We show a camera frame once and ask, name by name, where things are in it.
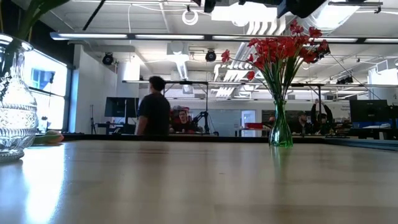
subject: man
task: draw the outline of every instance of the man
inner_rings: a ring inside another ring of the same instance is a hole
[[[298,120],[290,125],[292,134],[311,134],[311,126],[307,123],[307,115],[304,111],[298,112]]]
[[[178,117],[180,118],[180,122],[173,125],[173,127],[170,129],[171,133],[187,133],[196,131],[195,125],[188,120],[188,113],[186,110],[181,110],[178,114]]]
[[[150,94],[139,106],[139,120],[136,134],[146,136],[166,136],[169,134],[170,103],[161,91],[166,82],[160,77],[149,78]]]
[[[330,133],[333,124],[333,115],[329,107],[321,101],[323,108],[325,109],[326,114],[321,114],[316,116],[317,114],[317,104],[319,104],[319,100],[316,99],[311,109],[311,122],[313,126],[313,132],[315,134],[326,135]]]

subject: glass vase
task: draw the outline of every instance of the glass vase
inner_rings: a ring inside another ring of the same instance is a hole
[[[275,100],[275,121],[269,136],[269,145],[278,147],[292,147],[293,137],[287,124],[284,100]]]
[[[0,162],[20,159],[35,138],[37,103],[22,79],[30,50],[26,42],[0,34]]]

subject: black monitor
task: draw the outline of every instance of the black monitor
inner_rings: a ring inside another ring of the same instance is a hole
[[[117,118],[136,118],[138,103],[139,98],[107,97],[105,116]]]
[[[387,100],[350,100],[351,122],[386,122],[390,120]]]

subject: black t-shirt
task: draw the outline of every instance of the black t-shirt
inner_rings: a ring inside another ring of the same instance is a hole
[[[196,131],[196,127],[192,123],[185,123],[185,124],[175,124],[173,125],[173,129],[175,132],[182,132],[183,130],[187,133],[188,131]]]
[[[160,93],[147,95],[139,106],[139,116],[148,118],[144,135],[168,135],[170,103]]]

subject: table surface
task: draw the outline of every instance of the table surface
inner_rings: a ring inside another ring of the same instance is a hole
[[[398,154],[77,141],[0,165],[0,223],[397,223]]]

